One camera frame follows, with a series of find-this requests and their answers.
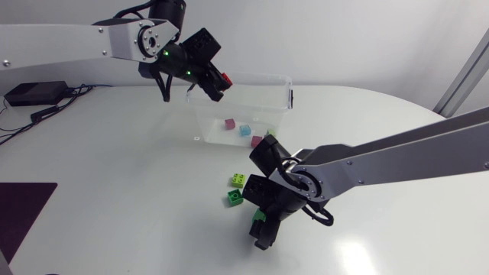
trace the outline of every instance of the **white wall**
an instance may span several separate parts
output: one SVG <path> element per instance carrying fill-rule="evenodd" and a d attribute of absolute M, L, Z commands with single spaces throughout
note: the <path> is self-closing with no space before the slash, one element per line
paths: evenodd
<path fill-rule="evenodd" d="M 489 28 L 487 0 L 186 2 L 181 39 L 206 27 L 222 45 L 214 59 L 219 69 L 281 73 L 294 84 L 373 89 L 427 108 L 438 102 Z M 0 24 L 91 24 L 139 3 L 4 0 Z M 138 75 L 137 66 L 90 60 L 12 70 L 0 73 L 0 94 L 21 82 L 58 79 L 70 85 L 154 85 Z"/>

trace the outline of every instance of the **black mat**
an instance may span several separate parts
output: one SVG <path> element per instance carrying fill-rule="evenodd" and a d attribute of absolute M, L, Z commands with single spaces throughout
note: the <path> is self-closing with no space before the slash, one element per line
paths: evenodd
<path fill-rule="evenodd" d="M 0 250 L 8 263 L 57 183 L 0 183 Z"/>

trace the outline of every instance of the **pink cube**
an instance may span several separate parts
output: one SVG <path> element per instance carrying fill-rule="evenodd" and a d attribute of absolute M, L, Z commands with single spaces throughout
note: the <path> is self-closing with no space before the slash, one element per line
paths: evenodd
<path fill-rule="evenodd" d="M 226 129 L 228 130 L 234 129 L 236 127 L 235 120 L 232 118 L 224 120 L 224 123 L 226 124 Z"/>
<path fill-rule="evenodd" d="M 256 146 L 258 146 L 258 144 L 260 143 L 260 141 L 262 140 L 263 138 L 262 137 L 259 137 L 259 136 L 253 136 L 251 138 L 251 146 L 253 148 L 255 148 Z"/>

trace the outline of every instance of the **white table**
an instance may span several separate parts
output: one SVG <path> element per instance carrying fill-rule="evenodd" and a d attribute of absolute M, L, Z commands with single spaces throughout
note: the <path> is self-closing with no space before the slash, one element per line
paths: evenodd
<path fill-rule="evenodd" d="M 250 148 L 194 141 L 175 86 L 97 89 L 0 147 L 3 182 L 59 183 L 11 262 L 15 274 L 487 274 L 489 173 L 354 188 L 331 228 L 302 212 L 267 251 L 248 235 L 257 208 L 229 208 Z M 389 95 L 296 86 L 278 137 L 290 152 L 362 144 L 442 120 Z M 0 127 L 28 123 L 15 108 Z"/>

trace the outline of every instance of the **red component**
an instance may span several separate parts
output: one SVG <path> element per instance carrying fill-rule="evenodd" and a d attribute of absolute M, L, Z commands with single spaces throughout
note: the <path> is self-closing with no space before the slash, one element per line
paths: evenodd
<path fill-rule="evenodd" d="M 228 130 L 234 129 L 236 127 L 235 120 L 232 118 L 224 120 L 224 123 L 226 124 L 226 129 Z"/>
<path fill-rule="evenodd" d="M 229 83 L 230 86 L 232 86 L 232 81 L 231 79 L 228 77 L 228 75 L 226 75 L 226 73 L 222 73 L 221 74 L 222 77 L 224 77 L 224 79 L 226 79 L 226 81 Z"/>
<path fill-rule="evenodd" d="M 258 144 L 260 143 L 260 141 L 263 140 L 262 137 L 259 137 L 259 136 L 253 136 L 251 138 L 251 146 L 253 148 L 255 148 L 256 146 L 258 146 Z"/>

